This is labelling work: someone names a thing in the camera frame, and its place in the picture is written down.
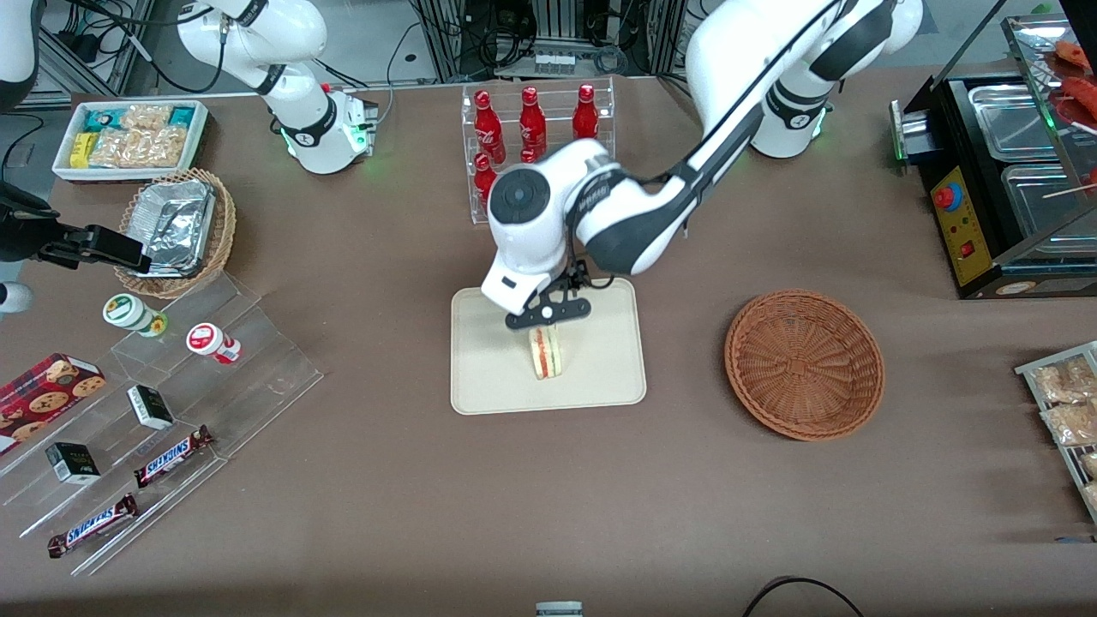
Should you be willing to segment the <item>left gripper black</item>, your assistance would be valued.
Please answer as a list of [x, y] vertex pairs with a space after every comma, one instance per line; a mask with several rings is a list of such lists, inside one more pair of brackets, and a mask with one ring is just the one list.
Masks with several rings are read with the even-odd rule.
[[504, 323], [510, 330], [528, 330], [528, 340], [531, 346], [538, 346], [538, 327], [552, 327], [552, 333], [557, 341], [563, 341], [566, 332], [563, 329], [561, 321], [584, 319], [589, 316], [592, 305], [588, 298], [573, 296], [572, 292], [564, 291], [561, 298], [553, 298], [554, 292], [545, 290], [531, 298], [531, 303], [525, 306], [521, 314], [508, 314]]

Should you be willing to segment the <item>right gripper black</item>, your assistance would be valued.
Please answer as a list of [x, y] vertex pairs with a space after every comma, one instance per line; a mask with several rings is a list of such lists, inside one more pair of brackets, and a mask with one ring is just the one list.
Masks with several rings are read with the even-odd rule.
[[101, 225], [84, 228], [84, 258], [67, 235], [77, 228], [59, 222], [36, 195], [11, 184], [1, 187], [1, 261], [44, 261], [63, 267], [77, 267], [84, 261], [110, 263], [135, 273], [148, 273], [149, 256], [142, 242]]

